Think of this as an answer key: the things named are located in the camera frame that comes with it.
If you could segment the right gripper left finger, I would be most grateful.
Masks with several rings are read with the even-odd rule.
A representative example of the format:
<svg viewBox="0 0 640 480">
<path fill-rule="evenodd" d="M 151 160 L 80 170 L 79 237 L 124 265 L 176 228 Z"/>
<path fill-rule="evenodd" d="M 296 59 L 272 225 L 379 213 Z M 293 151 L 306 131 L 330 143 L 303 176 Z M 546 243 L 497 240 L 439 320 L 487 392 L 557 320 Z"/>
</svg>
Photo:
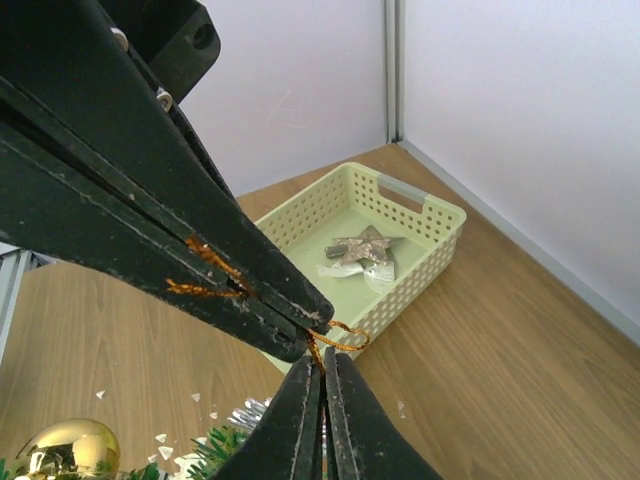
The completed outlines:
<svg viewBox="0 0 640 480">
<path fill-rule="evenodd" d="M 218 480 L 311 480 L 322 477 L 321 374 L 314 360 L 294 363 L 242 447 Z"/>
</svg>

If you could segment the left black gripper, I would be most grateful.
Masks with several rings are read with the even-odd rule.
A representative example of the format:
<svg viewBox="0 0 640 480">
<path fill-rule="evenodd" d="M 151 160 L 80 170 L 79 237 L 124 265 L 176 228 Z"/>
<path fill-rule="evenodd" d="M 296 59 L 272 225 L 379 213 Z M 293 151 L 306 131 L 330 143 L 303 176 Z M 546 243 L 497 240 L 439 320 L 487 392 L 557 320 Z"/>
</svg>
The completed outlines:
<svg viewBox="0 0 640 480">
<path fill-rule="evenodd" d="M 326 324 L 331 303 L 242 211 L 178 105 L 220 51 L 199 1 L 1 5 L 1 84 L 39 107 L 29 119 L 69 165 L 187 247 L 209 246 L 252 298 L 299 326 Z"/>
</svg>

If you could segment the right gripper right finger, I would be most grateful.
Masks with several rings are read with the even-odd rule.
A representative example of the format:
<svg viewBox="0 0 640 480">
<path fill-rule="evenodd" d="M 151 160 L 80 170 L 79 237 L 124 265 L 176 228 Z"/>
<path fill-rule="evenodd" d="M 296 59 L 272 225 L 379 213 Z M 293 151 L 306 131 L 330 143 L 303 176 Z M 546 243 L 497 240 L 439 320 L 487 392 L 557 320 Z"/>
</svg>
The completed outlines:
<svg viewBox="0 0 640 480">
<path fill-rule="evenodd" d="M 330 347 L 324 363 L 330 479 L 441 477 L 395 428 L 348 355 Z"/>
</svg>

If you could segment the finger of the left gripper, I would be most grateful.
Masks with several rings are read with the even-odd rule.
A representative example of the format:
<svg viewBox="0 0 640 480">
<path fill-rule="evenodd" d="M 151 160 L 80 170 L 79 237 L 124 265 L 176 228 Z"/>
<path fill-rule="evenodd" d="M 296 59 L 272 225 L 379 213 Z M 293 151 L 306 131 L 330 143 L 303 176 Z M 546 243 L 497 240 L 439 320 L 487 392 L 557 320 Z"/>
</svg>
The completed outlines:
<svg viewBox="0 0 640 480">
<path fill-rule="evenodd" d="M 1 240 L 109 274 L 286 362 L 306 350 L 306 332 L 240 291 L 185 243 L 67 163 L 70 152 L 42 132 L 39 112 L 1 84 Z"/>
</svg>

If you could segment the white ball string lights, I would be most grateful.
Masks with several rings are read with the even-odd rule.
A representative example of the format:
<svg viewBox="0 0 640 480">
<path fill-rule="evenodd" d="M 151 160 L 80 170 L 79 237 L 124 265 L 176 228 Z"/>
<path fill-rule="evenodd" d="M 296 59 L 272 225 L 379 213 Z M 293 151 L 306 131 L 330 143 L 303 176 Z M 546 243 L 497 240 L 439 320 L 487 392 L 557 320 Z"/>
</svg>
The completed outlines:
<svg viewBox="0 0 640 480">
<path fill-rule="evenodd" d="M 271 398 L 266 398 L 263 401 L 248 398 L 243 406 L 232 411 L 227 420 L 236 428 L 252 432 L 262 420 L 270 402 Z"/>
</svg>

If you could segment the small green christmas tree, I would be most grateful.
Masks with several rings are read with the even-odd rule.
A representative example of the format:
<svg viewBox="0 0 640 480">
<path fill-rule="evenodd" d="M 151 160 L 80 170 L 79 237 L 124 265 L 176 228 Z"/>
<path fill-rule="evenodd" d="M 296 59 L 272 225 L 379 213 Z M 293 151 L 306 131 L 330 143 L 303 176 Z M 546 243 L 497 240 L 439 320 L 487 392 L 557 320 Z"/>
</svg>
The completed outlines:
<svg viewBox="0 0 640 480">
<path fill-rule="evenodd" d="M 175 479 L 210 479 L 240 448 L 249 432 L 241 425 L 212 428 L 194 440 L 193 452 L 175 462 Z M 120 469 L 119 441 L 105 424 L 71 419 L 46 427 L 32 436 L 14 460 L 1 461 L 3 479 L 168 479 L 154 459 L 146 466 Z"/>
</svg>

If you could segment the pale green perforated basket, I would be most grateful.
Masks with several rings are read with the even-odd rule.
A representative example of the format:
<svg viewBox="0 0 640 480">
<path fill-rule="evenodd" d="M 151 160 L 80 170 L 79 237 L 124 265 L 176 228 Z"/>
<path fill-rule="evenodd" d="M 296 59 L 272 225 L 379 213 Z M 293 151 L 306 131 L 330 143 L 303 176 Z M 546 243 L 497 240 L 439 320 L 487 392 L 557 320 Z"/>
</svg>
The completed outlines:
<svg viewBox="0 0 640 480">
<path fill-rule="evenodd" d="M 451 263 L 466 212 L 348 162 L 257 221 L 332 303 L 328 338 L 351 357 Z"/>
</svg>

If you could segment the gold bauble ornament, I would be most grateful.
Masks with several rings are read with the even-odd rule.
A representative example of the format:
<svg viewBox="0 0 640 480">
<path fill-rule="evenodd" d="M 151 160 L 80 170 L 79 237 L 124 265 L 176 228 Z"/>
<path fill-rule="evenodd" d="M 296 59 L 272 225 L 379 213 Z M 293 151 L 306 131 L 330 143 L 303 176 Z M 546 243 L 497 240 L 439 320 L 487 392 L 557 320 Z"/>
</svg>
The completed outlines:
<svg viewBox="0 0 640 480">
<path fill-rule="evenodd" d="M 281 326 L 267 323 L 271 311 L 257 303 L 239 273 L 211 248 L 189 238 L 192 253 L 177 259 L 169 251 L 139 238 L 100 243 L 63 242 L 58 256 L 101 271 L 139 290 L 173 302 L 178 308 L 233 337 L 266 352 L 283 351 L 297 360 L 311 353 L 322 363 L 317 344 L 331 341 L 326 332 L 345 329 L 332 320 L 304 327 L 285 320 Z M 93 420 L 68 420 L 36 434 L 17 456 L 19 479 L 113 479 L 120 462 L 120 447 L 113 432 Z"/>
</svg>

